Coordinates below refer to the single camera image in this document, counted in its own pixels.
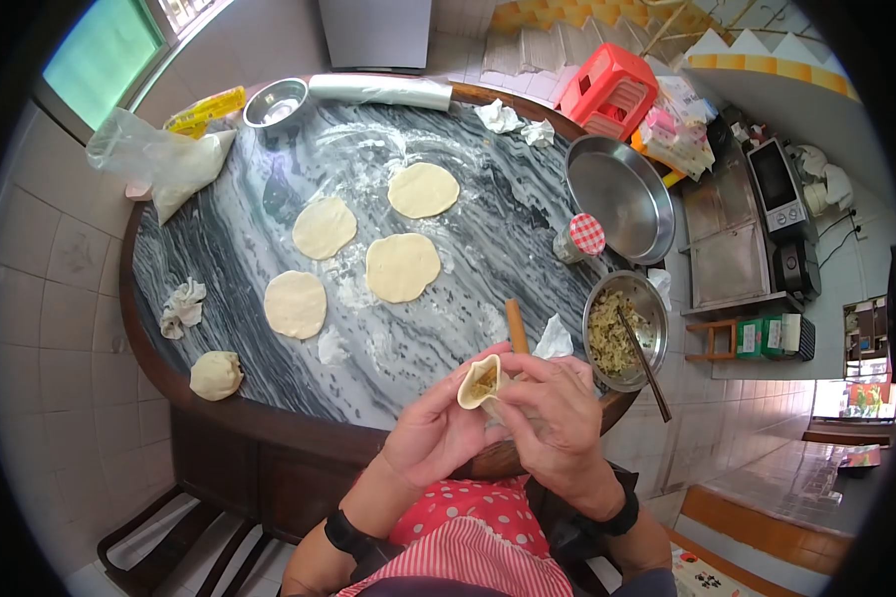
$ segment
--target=dough circle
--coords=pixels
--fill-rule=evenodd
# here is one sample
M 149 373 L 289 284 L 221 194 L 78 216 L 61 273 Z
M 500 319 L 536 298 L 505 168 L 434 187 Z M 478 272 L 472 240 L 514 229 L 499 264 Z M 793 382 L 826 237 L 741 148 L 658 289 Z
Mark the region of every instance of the dough circle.
M 269 327 L 291 338 L 305 340 L 317 334 L 327 306 L 325 287 L 308 271 L 285 271 L 265 289 L 263 310 Z
M 414 232 L 378 239 L 365 253 L 365 277 L 375 296 L 405 303 L 439 277 L 442 261 L 428 237 Z
M 441 166 L 413 163 L 392 178 L 389 202 L 403 216 L 427 218 L 454 205 L 459 190 L 451 172 Z
M 292 226 L 292 242 L 303 255 L 315 260 L 328 259 L 355 238 L 355 216 L 345 202 L 325 197 L 310 203 Z
M 239 355 L 210 351 L 196 360 L 189 372 L 189 388 L 196 396 L 213 402 L 234 394 L 242 382 Z

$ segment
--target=hand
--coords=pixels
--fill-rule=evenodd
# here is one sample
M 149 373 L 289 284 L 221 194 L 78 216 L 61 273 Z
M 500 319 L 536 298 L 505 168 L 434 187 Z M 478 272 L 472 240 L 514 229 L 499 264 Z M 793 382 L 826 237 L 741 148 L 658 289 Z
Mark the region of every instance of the hand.
M 485 429 L 487 412 L 458 406 L 457 390 L 471 363 L 510 351 L 511 345 L 501 342 L 468 359 L 401 412 L 381 455 L 407 484 L 423 489 L 441 481 L 486 446 L 509 435 L 501 425 Z
M 522 466 L 588 518 L 612 518 L 624 505 L 624 491 L 601 456 L 601 407 L 590 365 L 573 356 L 545 361 L 507 353 L 501 359 L 509 375 L 524 374 L 502 387 L 495 403 Z M 540 436 L 518 406 L 532 407 L 547 423 Z

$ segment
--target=marble table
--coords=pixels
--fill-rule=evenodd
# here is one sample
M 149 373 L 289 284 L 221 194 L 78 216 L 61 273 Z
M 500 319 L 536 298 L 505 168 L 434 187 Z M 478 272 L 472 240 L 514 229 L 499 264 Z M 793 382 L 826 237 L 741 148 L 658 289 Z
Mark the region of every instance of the marble table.
M 389 430 L 427 387 L 508 337 L 507 298 L 520 301 L 532 348 L 560 313 L 583 356 L 587 294 L 601 276 L 629 265 L 609 251 L 572 266 L 551 253 L 554 234 L 575 213 L 562 175 L 564 137 L 529 147 L 520 136 L 487 131 L 471 104 L 456 101 L 447 113 L 324 102 L 300 115 L 280 135 L 240 128 L 215 183 L 166 226 L 151 205 L 138 218 L 135 310 L 172 369 L 188 376 L 203 352 L 237 352 L 242 397 Z M 419 161 L 446 168 L 461 192 L 445 213 L 411 220 L 386 193 L 391 176 Z M 335 257 L 315 262 L 295 248 L 291 229 L 321 196 L 344 200 L 358 233 Z M 401 232 L 430 238 L 442 273 L 417 300 L 389 304 L 365 284 L 365 252 Z M 328 294 L 321 334 L 305 341 L 274 332 L 263 314 L 266 285 L 288 269 L 311 271 Z M 162 304 L 187 276 L 206 285 L 203 323 L 181 340 L 164 339 Z

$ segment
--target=stainless steel bowl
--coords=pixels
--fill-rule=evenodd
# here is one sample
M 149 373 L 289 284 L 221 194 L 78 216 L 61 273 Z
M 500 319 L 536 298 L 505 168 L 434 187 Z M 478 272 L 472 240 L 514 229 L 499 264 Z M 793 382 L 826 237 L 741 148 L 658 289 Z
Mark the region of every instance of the stainless steel bowl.
M 667 310 L 654 285 L 635 271 L 618 270 L 609 273 L 598 281 L 594 290 L 590 292 L 590 296 L 587 297 L 587 304 L 584 305 L 584 352 L 587 355 L 587 361 L 594 369 L 597 378 L 612 390 L 636 392 L 647 385 L 647 376 L 640 365 L 633 365 L 622 371 L 620 375 L 611 377 L 598 369 L 590 351 L 590 329 L 588 328 L 590 306 L 594 304 L 594 299 L 600 293 L 615 291 L 621 291 L 625 298 L 631 299 L 634 310 L 648 322 L 643 328 L 634 328 L 634 332 L 637 334 L 637 340 L 641 347 L 645 347 L 643 349 L 644 356 L 655 375 L 660 371 L 661 365 L 664 364 L 664 356 L 667 354 Z
M 242 120 L 254 129 L 278 129 L 299 113 L 309 98 L 309 85 L 301 78 L 284 78 L 263 87 L 242 111 Z
M 671 250 L 671 197 L 651 163 L 630 145 L 580 137 L 567 149 L 564 172 L 578 209 L 601 223 L 608 246 L 621 257 L 648 266 Z

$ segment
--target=polka dot apron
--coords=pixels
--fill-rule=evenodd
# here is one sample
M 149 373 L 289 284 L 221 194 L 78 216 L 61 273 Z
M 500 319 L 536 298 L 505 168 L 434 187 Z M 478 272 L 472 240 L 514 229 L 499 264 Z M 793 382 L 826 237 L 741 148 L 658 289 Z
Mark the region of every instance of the polka dot apron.
M 406 546 L 364 581 L 338 592 L 355 595 L 382 578 L 430 576 L 509 595 L 571 595 L 531 513 L 527 476 L 495 483 L 432 484 L 395 524 L 389 542 Z

